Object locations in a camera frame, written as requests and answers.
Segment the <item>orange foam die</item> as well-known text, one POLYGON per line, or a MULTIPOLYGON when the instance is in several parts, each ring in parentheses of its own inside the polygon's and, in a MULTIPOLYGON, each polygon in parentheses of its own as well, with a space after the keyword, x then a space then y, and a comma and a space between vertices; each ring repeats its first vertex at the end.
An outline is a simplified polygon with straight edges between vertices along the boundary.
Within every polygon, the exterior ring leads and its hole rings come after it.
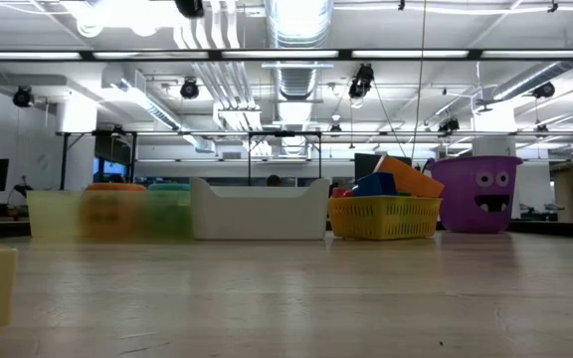
POLYGON ((82 194, 79 232, 93 242, 130 241, 142 228, 146 189, 128 183, 94 183, 82 194))

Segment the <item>silver ceiling duct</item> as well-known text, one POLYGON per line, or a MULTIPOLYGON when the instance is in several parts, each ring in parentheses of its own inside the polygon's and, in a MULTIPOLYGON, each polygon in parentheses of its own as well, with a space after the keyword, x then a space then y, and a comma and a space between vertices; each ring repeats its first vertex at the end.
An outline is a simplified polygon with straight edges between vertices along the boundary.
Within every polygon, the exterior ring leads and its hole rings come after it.
MULTIPOLYGON (((264 0, 270 47, 321 49, 328 43, 334 0, 264 0)), ((312 97, 319 69, 276 70, 279 96, 287 100, 312 97)))

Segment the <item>black background workstation frame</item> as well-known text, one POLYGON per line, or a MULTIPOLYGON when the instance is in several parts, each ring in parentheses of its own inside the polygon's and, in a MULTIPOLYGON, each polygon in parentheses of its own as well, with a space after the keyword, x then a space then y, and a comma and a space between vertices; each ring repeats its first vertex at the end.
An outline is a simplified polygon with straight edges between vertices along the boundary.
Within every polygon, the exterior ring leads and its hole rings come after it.
POLYGON ((260 136, 262 139, 266 139, 268 136, 275 138, 293 138, 293 137, 303 137, 307 138, 313 136, 316 138, 316 144, 314 148, 317 150, 317 177, 322 177, 322 132, 321 131, 295 131, 295 130, 275 130, 275 131, 191 131, 191 130, 179 130, 179 131, 125 131, 122 129, 112 129, 112 130, 93 130, 84 132, 57 132, 57 136, 63 138, 63 148, 62 148, 62 159, 61 159, 61 174, 60 174, 60 189, 63 190, 66 184, 66 174, 67 174, 67 161, 68 161, 68 151, 82 138, 87 136, 93 137, 119 137, 127 136, 131 138, 129 162, 128 168, 128 182, 133 183, 135 178, 136 163, 183 163, 183 162, 227 162, 227 159, 219 158, 216 154, 215 159, 183 159, 183 158, 144 158, 140 159, 138 157, 138 140, 141 137, 183 137, 186 136, 199 136, 199 137, 242 137, 245 138, 247 143, 247 157, 242 159, 242 162, 247 164, 247 185, 252 186, 252 143, 255 136, 260 136))

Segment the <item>yellow translucent plastic bin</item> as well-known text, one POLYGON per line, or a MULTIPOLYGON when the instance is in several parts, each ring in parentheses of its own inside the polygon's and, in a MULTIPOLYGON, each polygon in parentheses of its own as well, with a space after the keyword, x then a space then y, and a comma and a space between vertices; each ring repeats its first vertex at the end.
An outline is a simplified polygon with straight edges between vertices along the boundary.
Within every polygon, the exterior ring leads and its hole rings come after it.
POLYGON ((165 239, 146 232, 146 200, 142 228, 130 241, 93 242, 79 232, 79 210, 83 192, 37 191, 28 196, 32 240, 36 243, 83 244, 177 244, 194 239, 165 239))

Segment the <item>blue toy block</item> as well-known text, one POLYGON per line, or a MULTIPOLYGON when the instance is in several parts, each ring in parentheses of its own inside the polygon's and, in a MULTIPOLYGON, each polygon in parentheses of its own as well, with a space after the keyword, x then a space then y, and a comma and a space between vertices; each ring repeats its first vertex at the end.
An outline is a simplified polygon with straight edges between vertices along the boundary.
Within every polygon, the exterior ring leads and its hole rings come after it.
POLYGON ((352 189, 353 196, 396 196, 398 194, 394 175, 388 172, 374 172, 357 180, 352 189))

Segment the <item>orange long toy block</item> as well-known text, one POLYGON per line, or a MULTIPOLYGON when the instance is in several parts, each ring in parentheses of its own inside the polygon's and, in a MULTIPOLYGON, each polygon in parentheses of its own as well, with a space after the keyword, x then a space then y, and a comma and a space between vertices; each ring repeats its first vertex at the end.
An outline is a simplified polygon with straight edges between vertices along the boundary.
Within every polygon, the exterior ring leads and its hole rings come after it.
POLYGON ((398 191, 408 192, 417 197, 439 198, 445 188, 444 184, 390 155, 383 155, 374 171, 392 174, 398 191))

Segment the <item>white plastic bin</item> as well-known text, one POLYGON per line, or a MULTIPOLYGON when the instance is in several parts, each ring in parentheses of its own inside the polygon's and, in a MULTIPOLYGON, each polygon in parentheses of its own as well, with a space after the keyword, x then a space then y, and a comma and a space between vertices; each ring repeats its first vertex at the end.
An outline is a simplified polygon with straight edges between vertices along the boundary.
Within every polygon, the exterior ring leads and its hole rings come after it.
POLYGON ((321 240, 330 181, 307 187, 211 186, 190 180, 193 234, 198 240, 321 240))

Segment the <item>yellow mesh basket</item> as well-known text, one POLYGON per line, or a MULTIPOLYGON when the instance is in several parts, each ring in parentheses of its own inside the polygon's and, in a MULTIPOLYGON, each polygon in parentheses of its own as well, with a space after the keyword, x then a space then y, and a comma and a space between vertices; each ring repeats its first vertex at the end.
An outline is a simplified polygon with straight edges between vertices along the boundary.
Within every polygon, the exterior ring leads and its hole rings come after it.
POLYGON ((431 237, 442 200, 412 196, 332 198, 328 217, 336 237, 400 240, 431 237))

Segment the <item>teal foam die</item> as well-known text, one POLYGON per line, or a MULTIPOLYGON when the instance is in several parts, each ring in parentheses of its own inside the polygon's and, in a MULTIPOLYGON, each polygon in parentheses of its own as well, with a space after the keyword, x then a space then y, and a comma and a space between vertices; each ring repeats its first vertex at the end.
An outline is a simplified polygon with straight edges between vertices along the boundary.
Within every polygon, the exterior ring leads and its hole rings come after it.
POLYGON ((165 239, 192 239, 190 186, 158 183, 151 184, 147 191, 146 232, 165 239))

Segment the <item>blue lit display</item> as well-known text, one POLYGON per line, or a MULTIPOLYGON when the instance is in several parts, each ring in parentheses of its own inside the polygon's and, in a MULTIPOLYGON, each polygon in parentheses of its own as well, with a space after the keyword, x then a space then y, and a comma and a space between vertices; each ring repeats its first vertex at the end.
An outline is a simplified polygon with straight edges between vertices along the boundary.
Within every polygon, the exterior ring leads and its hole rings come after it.
POLYGON ((93 166, 94 183, 125 183, 127 167, 121 163, 95 157, 93 166))

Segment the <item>black computer monitor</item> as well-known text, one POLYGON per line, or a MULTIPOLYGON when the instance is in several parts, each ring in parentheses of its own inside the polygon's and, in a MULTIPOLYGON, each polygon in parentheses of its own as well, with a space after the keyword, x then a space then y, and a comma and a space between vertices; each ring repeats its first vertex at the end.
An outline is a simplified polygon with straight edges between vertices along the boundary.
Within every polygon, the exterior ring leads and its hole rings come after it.
POLYGON ((392 156, 389 154, 354 154, 354 183, 374 172, 391 173, 395 179, 412 169, 412 161, 408 157, 392 156))

